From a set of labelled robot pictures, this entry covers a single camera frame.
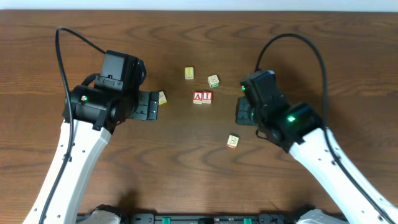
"yellow block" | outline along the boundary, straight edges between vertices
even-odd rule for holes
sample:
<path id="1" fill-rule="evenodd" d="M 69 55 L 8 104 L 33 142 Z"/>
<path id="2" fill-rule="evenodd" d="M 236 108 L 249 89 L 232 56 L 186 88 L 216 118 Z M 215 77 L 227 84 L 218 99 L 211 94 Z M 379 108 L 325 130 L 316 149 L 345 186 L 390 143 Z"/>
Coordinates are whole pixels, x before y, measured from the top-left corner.
<path id="1" fill-rule="evenodd" d="M 193 79 L 193 67 L 185 67 L 185 79 Z"/>
<path id="2" fill-rule="evenodd" d="M 162 104 L 164 104 L 164 103 L 166 103 L 166 102 L 167 102 L 166 96 L 164 95 L 164 92 L 161 91 L 161 92 L 159 93 L 159 105 L 162 105 Z"/>

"block with letter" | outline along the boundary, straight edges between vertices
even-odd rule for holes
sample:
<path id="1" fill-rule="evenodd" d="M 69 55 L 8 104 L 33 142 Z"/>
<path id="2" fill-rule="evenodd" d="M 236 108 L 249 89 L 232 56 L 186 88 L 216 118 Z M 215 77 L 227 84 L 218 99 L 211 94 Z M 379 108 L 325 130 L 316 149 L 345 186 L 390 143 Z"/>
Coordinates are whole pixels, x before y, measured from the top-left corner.
<path id="1" fill-rule="evenodd" d="M 209 91 L 204 91 L 203 92 L 203 99 L 202 103 L 211 103 L 211 100 L 213 99 L 213 93 Z"/>
<path id="2" fill-rule="evenodd" d="M 161 91 L 161 92 L 159 93 L 159 105 L 162 105 L 162 104 L 164 104 L 164 103 L 166 103 L 166 102 L 167 102 L 166 96 L 164 95 L 164 92 Z"/>
<path id="3" fill-rule="evenodd" d="M 193 79 L 193 67 L 185 67 L 185 79 Z"/>
<path id="4" fill-rule="evenodd" d="M 210 88 L 218 87 L 218 85 L 220 84 L 220 81 L 218 80 L 218 76 L 217 75 L 210 76 L 207 79 L 207 81 L 209 82 Z"/>
<path id="5" fill-rule="evenodd" d="M 203 103 L 202 99 L 203 99 L 203 92 L 196 91 L 193 93 L 193 103 L 202 104 Z"/>
<path id="6" fill-rule="evenodd" d="M 230 148 L 235 149 L 236 146 L 238 145 L 238 141 L 239 141 L 239 138 L 238 138 L 238 137 L 230 135 L 229 138 L 228 138 L 228 142 L 226 143 L 226 145 L 227 145 L 228 147 L 230 147 Z"/>

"small cube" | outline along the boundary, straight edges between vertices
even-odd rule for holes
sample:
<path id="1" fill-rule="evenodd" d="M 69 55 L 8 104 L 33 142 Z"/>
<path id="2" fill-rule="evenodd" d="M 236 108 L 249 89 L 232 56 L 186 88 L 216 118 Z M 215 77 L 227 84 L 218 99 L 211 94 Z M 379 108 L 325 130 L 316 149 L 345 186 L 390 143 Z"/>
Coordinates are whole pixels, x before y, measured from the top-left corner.
<path id="1" fill-rule="evenodd" d="M 193 79 L 193 67 L 185 67 L 185 79 Z"/>
<path id="2" fill-rule="evenodd" d="M 161 91 L 161 92 L 159 93 L 159 105 L 162 105 L 162 104 L 164 104 L 164 103 L 166 103 L 166 102 L 167 102 L 166 96 L 164 95 L 164 92 Z"/>
<path id="3" fill-rule="evenodd" d="M 204 91 L 203 92 L 203 99 L 202 103 L 211 103 L 211 100 L 213 99 L 213 93 L 209 91 Z"/>
<path id="4" fill-rule="evenodd" d="M 209 82 L 210 88 L 218 87 L 220 84 L 220 81 L 218 80 L 217 75 L 212 75 L 210 76 L 207 81 Z"/>
<path id="5" fill-rule="evenodd" d="M 195 104 L 202 104 L 202 96 L 203 96 L 203 93 L 202 92 L 194 92 L 193 93 L 193 103 L 195 103 Z"/>
<path id="6" fill-rule="evenodd" d="M 236 146 L 238 145 L 238 141 L 239 141 L 239 138 L 238 138 L 238 137 L 230 135 L 229 138 L 228 138 L 228 142 L 226 143 L 226 145 L 227 145 L 228 147 L 230 147 L 230 148 L 235 149 Z"/>

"white wall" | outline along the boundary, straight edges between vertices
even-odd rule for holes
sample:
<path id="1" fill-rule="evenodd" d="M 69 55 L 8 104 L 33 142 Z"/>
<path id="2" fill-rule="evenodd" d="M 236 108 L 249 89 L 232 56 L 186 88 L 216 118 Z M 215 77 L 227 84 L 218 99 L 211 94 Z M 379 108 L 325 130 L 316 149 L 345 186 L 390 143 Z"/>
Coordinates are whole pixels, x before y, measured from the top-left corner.
<path id="1" fill-rule="evenodd" d="M 398 0 L 0 0 L 0 9 L 398 12 Z"/>

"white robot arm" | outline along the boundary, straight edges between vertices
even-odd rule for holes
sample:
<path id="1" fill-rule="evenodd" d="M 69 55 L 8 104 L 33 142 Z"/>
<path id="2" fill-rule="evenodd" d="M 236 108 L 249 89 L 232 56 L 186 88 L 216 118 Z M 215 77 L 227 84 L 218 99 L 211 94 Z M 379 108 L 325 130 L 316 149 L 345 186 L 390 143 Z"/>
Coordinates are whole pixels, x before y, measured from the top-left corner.
<path id="1" fill-rule="evenodd" d="M 386 223 L 334 161 L 323 134 L 320 128 L 313 130 L 303 137 L 304 143 L 293 144 L 289 153 L 319 181 L 350 223 Z M 330 130 L 328 136 L 335 153 L 355 181 L 392 220 L 398 221 L 398 209 L 388 202 L 347 158 Z"/>
<path id="2" fill-rule="evenodd" d="M 44 203 L 60 170 L 69 140 L 70 124 L 61 125 L 61 136 L 57 151 L 45 177 L 42 189 L 24 224 L 39 223 Z M 85 193 L 94 165 L 104 147 L 108 144 L 111 133 L 102 128 L 93 130 L 93 124 L 75 120 L 75 138 L 72 160 L 63 171 L 57 189 L 53 195 L 44 223 L 75 223 L 81 200 Z"/>

